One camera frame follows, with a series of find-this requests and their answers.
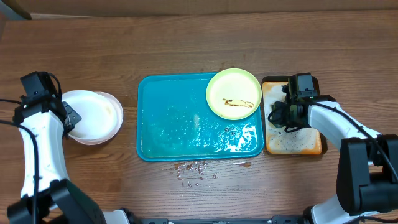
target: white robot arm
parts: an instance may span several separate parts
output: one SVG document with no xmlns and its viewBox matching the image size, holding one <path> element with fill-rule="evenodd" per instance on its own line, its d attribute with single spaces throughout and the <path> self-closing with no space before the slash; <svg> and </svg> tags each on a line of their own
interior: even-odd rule
<svg viewBox="0 0 398 224">
<path fill-rule="evenodd" d="M 51 223 L 117 223 L 130 224 L 123 210 L 102 212 L 99 206 L 69 181 L 63 155 L 62 139 L 71 131 L 80 116 L 66 102 L 47 72 L 34 72 L 21 78 L 27 96 L 15 110 L 14 123 L 35 136 L 39 162 L 35 164 L 31 135 L 19 128 L 24 142 L 25 181 L 21 201 L 8 208 L 10 223 L 42 223 L 50 210 L 60 207 L 63 215 Z M 39 167 L 39 188 L 35 192 L 35 166 Z M 37 207 L 31 208 L 34 194 Z"/>
<path fill-rule="evenodd" d="M 324 101 L 320 104 L 327 105 L 332 108 L 346 113 L 341 109 L 337 102 Z M 347 119 L 342 115 L 335 113 L 329 109 L 321 106 L 309 106 L 308 109 L 308 123 L 312 128 L 321 132 L 327 140 L 329 140 L 339 151 L 342 139 L 349 139 L 353 137 L 366 139 L 364 134 L 358 131 Z M 375 130 L 363 126 L 364 130 L 372 137 L 376 138 L 378 133 Z M 364 212 L 360 215 L 375 215 L 378 212 Z M 332 196 L 326 202 L 316 205 L 311 210 L 313 224 L 342 224 L 347 223 L 359 215 L 351 216 L 341 207 L 337 195 Z"/>
<path fill-rule="evenodd" d="M 335 99 L 320 96 L 314 80 L 310 73 L 288 77 L 282 88 L 285 101 L 275 102 L 268 117 L 287 132 L 315 128 L 340 151 L 337 194 L 312 207 L 307 218 L 314 224 L 340 224 L 397 209 L 398 136 L 364 127 Z M 387 169 L 370 173 L 373 164 Z"/>
</svg>

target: turquoise tray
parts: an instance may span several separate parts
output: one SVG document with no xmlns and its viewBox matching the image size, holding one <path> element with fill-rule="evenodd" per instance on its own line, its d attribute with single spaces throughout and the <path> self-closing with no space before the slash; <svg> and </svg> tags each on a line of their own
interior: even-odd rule
<svg viewBox="0 0 398 224">
<path fill-rule="evenodd" d="M 230 121 L 207 105 L 216 73 L 153 75 L 138 87 L 137 153 L 145 161 L 252 157 L 264 147 L 260 106 Z"/>
</svg>

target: food scrap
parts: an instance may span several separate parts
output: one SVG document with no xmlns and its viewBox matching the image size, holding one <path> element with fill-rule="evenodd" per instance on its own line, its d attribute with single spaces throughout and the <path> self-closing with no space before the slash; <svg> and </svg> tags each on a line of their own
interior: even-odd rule
<svg viewBox="0 0 398 224">
<path fill-rule="evenodd" d="M 227 100 L 226 98 L 223 98 L 225 101 L 225 105 L 230 105 L 230 106 L 245 106 L 248 108 L 254 107 L 254 104 L 251 102 L 248 102 L 246 100 Z"/>
</svg>

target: wet surface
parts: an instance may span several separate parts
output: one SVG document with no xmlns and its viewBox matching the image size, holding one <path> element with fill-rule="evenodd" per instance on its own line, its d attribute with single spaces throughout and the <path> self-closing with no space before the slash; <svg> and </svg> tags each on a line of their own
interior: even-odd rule
<svg viewBox="0 0 398 224">
<path fill-rule="evenodd" d="M 228 156 L 246 157 L 260 152 L 264 142 L 260 131 L 261 117 L 258 116 L 261 112 L 257 110 L 250 117 L 239 121 L 229 121 L 214 114 L 203 94 L 212 76 L 209 75 L 209 79 L 146 83 L 142 111 L 138 111 L 142 120 L 138 127 L 141 139 L 138 139 L 137 144 L 141 145 L 141 152 L 145 157 L 155 160 L 198 156 L 216 159 Z M 159 89 L 170 96 L 159 101 L 159 95 L 155 94 Z M 244 100 L 227 103 L 235 101 L 243 106 L 251 105 Z"/>
<path fill-rule="evenodd" d="M 237 165 L 241 166 L 244 168 L 250 168 L 251 167 L 251 162 L 231 162 L 229 160 L 225 160 L 225 169 L 227 169 L 228 166 L 230 165 Z M 219 179 L 220 175 L 217 170 L 222 170 L 221 169 L 212 169 L 211 165 L 207 161 L 188 161 L 188 162 L 178 162 L 174 164 L 174 168 L 168 168 L 164 170 L 177 170 L 176 175 L 174 176 L 174 179 L 178 181 L 182 181 L 181 186 L 183 188 L 192 188 L 192 187 L 198 187 L 200 184 L 196 181 L 201 181 L 201 180 L 212 180 L 212 179 Z"/>
</svg>

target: yellow plate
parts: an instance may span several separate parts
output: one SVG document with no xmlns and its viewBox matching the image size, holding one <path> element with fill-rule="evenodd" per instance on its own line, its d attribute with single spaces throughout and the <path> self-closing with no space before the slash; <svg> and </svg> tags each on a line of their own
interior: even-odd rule
<svg viewBox="0 0 398 224">
<path fill-rule="evenodd" d="M 237 120 L 255 112 L 261 102 L 261 87 L 250 72 L 230 68 L 217 73 L 209 82 L 206 100 L 218 116 Z"/>
</svg>

